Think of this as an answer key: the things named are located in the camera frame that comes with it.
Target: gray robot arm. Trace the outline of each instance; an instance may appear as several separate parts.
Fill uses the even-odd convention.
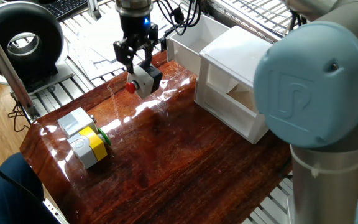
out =
[[[295,224],[352,224],[358,199],[358,1],[286,3],[313,22],[263,56],[254,78],[256,105],[270,130],[291,144],[294,196],[288,204],[295,204],[289,211]]]

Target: yellow block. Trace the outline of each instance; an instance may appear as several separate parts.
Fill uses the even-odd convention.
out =
[[[89,139],[90,147],[98,162],[107,156],[106,148],[99,136],[90,128],[86,127],[79,132],[80,135],[86,136]]]

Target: white box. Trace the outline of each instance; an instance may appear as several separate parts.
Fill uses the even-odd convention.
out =
[[[195,101],[252,144],[269,130],[254,98],[254,74],[271,44],[235,26],[200,52]]]
[[[200,70],[198,53],[228,30],[229,28],[225,25],[202,15],[197,25],[188,27],[182,36],[175,33],[168,38],[168,61],[174,60],[198,75]]]

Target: blue fabric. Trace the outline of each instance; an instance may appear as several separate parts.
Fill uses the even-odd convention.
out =
[[[0,223],[58,223],[41,202],[44,199],[41,181],[21,154],[17,153],[9,157],[0,166],[0,170],[40,200],[39,203],[35,203],[21,190],[0,178]]]

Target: robot logo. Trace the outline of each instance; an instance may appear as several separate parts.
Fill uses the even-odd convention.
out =
[[[314,81],[286,73],[272,72],[269,77],[270,115],[296,122],[311,102]]]

